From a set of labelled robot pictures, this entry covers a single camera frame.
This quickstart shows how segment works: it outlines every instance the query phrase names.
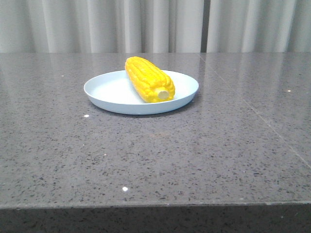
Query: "curtain fold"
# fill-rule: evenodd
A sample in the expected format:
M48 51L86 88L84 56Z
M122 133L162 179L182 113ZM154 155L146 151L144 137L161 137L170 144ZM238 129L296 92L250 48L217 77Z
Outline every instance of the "curtain fold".
M311 51L310 22L311 0L0 0L0 52Z

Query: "corn on the cob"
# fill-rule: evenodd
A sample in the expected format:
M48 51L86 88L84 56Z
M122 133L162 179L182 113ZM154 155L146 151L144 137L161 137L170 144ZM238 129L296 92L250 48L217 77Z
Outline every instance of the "corn on the cob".
M125 62L125 70L144 101L155 103L174 98L173 81L150 61L141 57L130 57Z

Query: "countertop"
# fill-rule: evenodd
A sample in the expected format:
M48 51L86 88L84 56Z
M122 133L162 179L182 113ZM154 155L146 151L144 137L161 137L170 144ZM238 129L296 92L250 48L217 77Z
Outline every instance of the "countertop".
M134 55L196 79L194 99L144 116L93 105L84 83ZM311 53L2 53L0 174L6 224L14 210L290 205L310 227Z

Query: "countertop seam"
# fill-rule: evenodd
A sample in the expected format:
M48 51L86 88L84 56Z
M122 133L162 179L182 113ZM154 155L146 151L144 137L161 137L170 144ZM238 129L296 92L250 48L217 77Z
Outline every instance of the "countertop seam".
M235 92L235 90L222 78L221 75L219 75L212 67L210 67L208 64L207 66L212 69L214 71L214 73L225 83L225 85L232 90L233 92ZM278 135L278 137L295 153L295 155L311 170L311 165L308 164L308 162L291 146L289 145L286 140L283 138L283 136L281 134L279 134L274 127L272 127L267 120L265 120L265 118L263 116L261 116L254 107L252 107L252 105L247 102L244 98L242 98L243 102L253 110L253 112L274 132Z

